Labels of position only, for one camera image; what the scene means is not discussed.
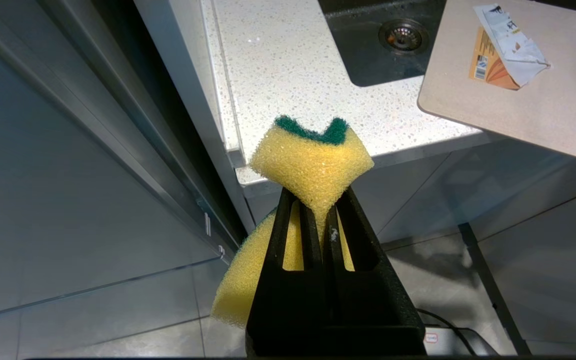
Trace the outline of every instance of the drain strainer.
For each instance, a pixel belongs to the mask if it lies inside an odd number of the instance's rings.
[[[421,23],[398,18],[381,25],[379,42],[399,55],[415,55],[428,47],[428,32]]]

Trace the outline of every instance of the sink basin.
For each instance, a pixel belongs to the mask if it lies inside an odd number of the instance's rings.
[[[446,0],[318,0],[359,87],[426,73]]]

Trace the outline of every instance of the cable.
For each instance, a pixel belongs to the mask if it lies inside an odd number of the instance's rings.
[[[444,324],[446,324],[448,326],[448,328],[451,328],[451,330],[454,331],[455,335],[457,335],[457,337],[461,340],[461,342],[464,344],[464,346],[466,346],[466,349],[468,349],[468,353],[470,353],[470,355],[477,356],[477,353],[475,353],[475,350],[473,350],[473,347],[471,346],[471,344],[468,342],[468,340],[466,340],[466,337],[464,336],[464,334],[461,331],[459,331],[459,329],[456,328],[452,323],[448,322],[448,320],[444,319],[443,317],[439,316],[438,314],[434,314],[434,313],[427,311],[427,310],[423,310],[423,309],[418,308],[417,311],[419,313],[428,315],[429,317],[434,317],[438,321],[441,321]]]

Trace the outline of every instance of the sponge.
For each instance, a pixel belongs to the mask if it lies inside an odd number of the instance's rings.
[[[250,162],[253,170],[286,187],[312,210],[320,241],[329,209],[373,165],[364,144],[342,119],[333,119],[327,130],[319,134],[302,128],[288,116],[275,120]],[[298,209],[298,202],[293,203],[283,258],[286,271],[304,269]],[[274,222],[272,211],[239,249],[217,289],[213,317],[245,328]],[[344,265],[346,270],[354,271],[345,233],[339,224]]]

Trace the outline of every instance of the gray tile floor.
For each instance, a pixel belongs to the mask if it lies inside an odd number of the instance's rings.
[[[416,307],[434,312],[459,327],[477,331],[500,354],[515,353],[479,276],[471,268],[470,257],[458,234],[444,234],[434,239],[401,241],[400,244],[391,243],[386,254]],[[23,313],[20,318],[20,315],[14,312],[2,315],[0,316],[0,338],[6,338],[9,341],[5,342],[6,346],[0,344],[0,359],[21,360],[29,356],[64,358],[245,356],[244,330],[223,324],[209,315],[217,285],[226,269],[227,265],[222,262],[208,262],[193,268],[192,276],[189,276],[190,273],[171,274],[168,280],[160,279],[152,280],[151,284],[135,284],[134,289],[123,289],[112,296],[96,294],[94,296],[99,297],[98,301],[94,301],[91,296],[89,299],[71,300],[73,305],[64,303],[62,307],[74,306],[73,309],[75,309],[77,303],[87,301],[94,306],[100,306],[100,314],[105,317],[112,317],[112,314],[119,317],[126,316],[121,314],[132,314],[130,319],[122,319],[119,322],[103,321],[103,325],[89,330],[87,338],[68,341],[69,346],[66,346],[66,342],[59,344],[59,341],[53,340],[30,341],[32,337],[41,334],[28,327],[24,330],[22,326],[19,337],[16,331],[2,331],[10,330],[18,323],[23,323],[24,317],[28,319],[30,316]],[[168,294],[166,296],[153,294],[153,292],[160,291],[158,289],[167,289]],[[122,300],[122,298],[130,297],[139,301],[131,303]],[[144,300],[150,297],[154,297],[155,301]],[[195,306],[196,309],[192,311],[181,309],[176,307],[174,301],[170,299],[186,299],[183,303],[187,305],[184,306]],[[125,311],[114,312],[108,309],[104,305],[106,301],[120,304]],[[142,309],[143,304],[150,305]],[[54,325],[54,328],[51,325],[52,330],[49,329],[51,334],[68,333],[70,326],[64,326],[61,330],[57,326],[60,322],[58,309],[54,305],[52,309],[51,306],[46,305],[48,304],[32,310],[39,315],[46,314],[44,321],[34,321],[37,329],[46,330],[47,328],[40,326],[42,322],[46,322]],[[174,317],[178,319],[176,323],[166,322],[164,318],[150,321],[148,317],[155,313],[153,309],[157,307],[169,308],[169,314],[177,314]],[[88,309],[75,311],[75,313],[85,317],[82,324],[91,324],[97,312]],[[194,313],[195,316],[188,317],[188,313]],[[64,324],[77,325],[79,322],[68,321]],[[124,331],[126,327],[133,331]],[[117,335],[107,337],[108,332]]]

